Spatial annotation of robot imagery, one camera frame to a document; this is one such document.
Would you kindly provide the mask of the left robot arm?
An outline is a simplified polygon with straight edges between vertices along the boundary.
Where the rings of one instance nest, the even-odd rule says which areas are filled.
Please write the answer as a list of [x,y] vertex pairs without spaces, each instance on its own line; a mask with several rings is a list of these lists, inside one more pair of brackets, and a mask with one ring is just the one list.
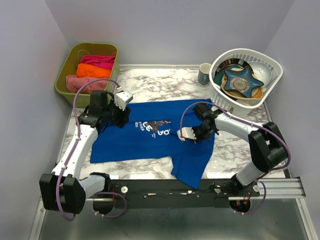
[[132,100],[133,95],[126,90],[91,93],[88,106],[76,117],[75,131],[63,157],[51,173],[44,173],[39,179],[46,210],[77,215],[89,197],[97,194],[104,198],[110,194],[111,179],[107,173],[93,172],[84,179],[80,179],[80,173],[98,136],[109,125],[121,129],[128,123],[131,109],[127,105]]

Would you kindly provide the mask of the blue t shirt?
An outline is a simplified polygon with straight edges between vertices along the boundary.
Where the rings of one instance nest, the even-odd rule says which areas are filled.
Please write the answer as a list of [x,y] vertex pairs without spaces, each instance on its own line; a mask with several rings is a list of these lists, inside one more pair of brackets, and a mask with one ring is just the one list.
[[180,124],[201,124],[191,109],[194,99],[130,103],[123,128],[108,126],[92,145],[90,163],[171,157],[171,171],[179,181],[197,189],[214,151],[215,137],[194,143],[178,138]]

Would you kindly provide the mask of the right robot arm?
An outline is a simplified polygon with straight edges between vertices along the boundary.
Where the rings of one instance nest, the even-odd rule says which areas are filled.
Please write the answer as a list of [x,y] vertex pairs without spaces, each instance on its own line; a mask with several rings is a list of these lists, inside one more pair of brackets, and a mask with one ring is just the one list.
[[232,176],[228,184],[234,195],[243,195],[250,184],[275,170],[280,163],[290,163],[289,147],[274,122],[249,122],[220,108],[212,110],[204,102],[198,102],[192,111],[201,121],[199,126],[191,128],[196,143],[209,139],[212,133],[223,131],[249,144],[251,161]]

